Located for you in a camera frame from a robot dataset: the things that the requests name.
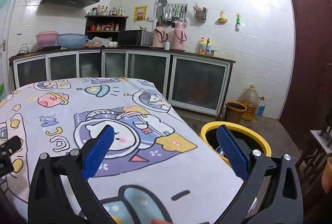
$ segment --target glass cabinet door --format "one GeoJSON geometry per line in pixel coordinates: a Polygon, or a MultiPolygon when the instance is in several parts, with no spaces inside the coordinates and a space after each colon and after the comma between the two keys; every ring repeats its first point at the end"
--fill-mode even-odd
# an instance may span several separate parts
{"type": "Polygon", "coordinates": [[[125,77],[126,53],[105,53],[105,77],[125,77]]]}
{"type": "Polygon", "coordinates": [[[79,53],[80,77],[101,77],[100,52],[79,53]]]}
{"type": "Polygon", "coordinates": [[[154,83],[162,94],[164,92],[167,57],[147,54],[129,54],[128,77],[147,80],[154,83]]]}
{"type": "Polygon", "coordinates": [[[17,76],[19,82],[19,85],[16,84],[17,88],[39,81],[46,81],[45,58],[18,63],[17,76]]]}
{"type": "Polygon", "coordinates": [[[49,58],[51,79],[76,78],[76,55],[55,56],[49,58]]]}
{"type": "Polygon", "coordinates": [[[170,103],[216,115],[225,84],[226,70],[225,64],[215,65],[198,61],[197,58],[190,60],[174,57],[170,103]]]}

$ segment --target kitchen counter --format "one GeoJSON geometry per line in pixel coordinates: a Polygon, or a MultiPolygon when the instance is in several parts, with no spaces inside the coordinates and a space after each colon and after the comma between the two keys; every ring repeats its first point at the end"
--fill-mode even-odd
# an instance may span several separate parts
{"type": "Polygon", "coordinates": [[[207,58],[207,59],[214,59],[214,60],[220,60],[223,62],[230,62],[230,63],[235,63],[235,61],[232,61],[230,59],[225,59],[217,56],[210,56],[210,55],[201,55],[199,52],[190,52],[190,51],[179,51],[179,50],[164,50],[161,48],[155,48],[155,47],[116,47],[116,48],[108,48],[108,47],[103,47],[103,48],[78,48],[78,49],[60,49],[60,50],[52,50],[52,51],[44,51],[44,52],[34,52],[31,54],[26,54],[26,55],[20,55],[20,56],[12,56],[9,58],[10,64],[17,59],[23,59],[23,58],[28,58],[32,56],[41,56],[45,54],[53,54],[53,53],[59,53],[59,52],[70,52],[70,51],[90,51],[90,50],[96,50],[96,51],[102,51],[102,50],[139,50],[139,51],[154,51],[154,52],[161,52],[161,53],[172,53],[172,54],[178,54],[178,55],[183,55],[183,56],[198,56],[202,58],[207,58]]]}

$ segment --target pink plastic basin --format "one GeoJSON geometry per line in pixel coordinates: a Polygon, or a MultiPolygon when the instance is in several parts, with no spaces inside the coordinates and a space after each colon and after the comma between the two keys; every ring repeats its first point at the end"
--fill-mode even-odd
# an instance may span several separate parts
{"type": "Polygon", "coordinates": [[[59,33],[56,31],[44,31],[36,35],[38,48],[55,46],[56,38],[59,33]]]}

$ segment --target power cord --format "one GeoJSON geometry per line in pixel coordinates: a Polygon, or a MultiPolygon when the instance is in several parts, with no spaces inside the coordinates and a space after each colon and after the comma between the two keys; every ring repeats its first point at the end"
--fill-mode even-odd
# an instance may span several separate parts
{"type": "Polygon", "coordinates": [[[22,56],[22,55],[27,55],[31,53],[35,53],[36,51],[29,49],[27,44],[22,44],[20,47],[20,50],[16,54],[16,56],[22,56]]]}

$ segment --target yellow poster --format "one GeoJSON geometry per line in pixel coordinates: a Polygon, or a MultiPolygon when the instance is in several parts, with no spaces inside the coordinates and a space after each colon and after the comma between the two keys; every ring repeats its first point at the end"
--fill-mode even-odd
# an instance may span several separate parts
{"type": "Polygon", "coordinates": [[[146,20],[147,5],[135,7],[134,11],[134,22],[146,20]]]}

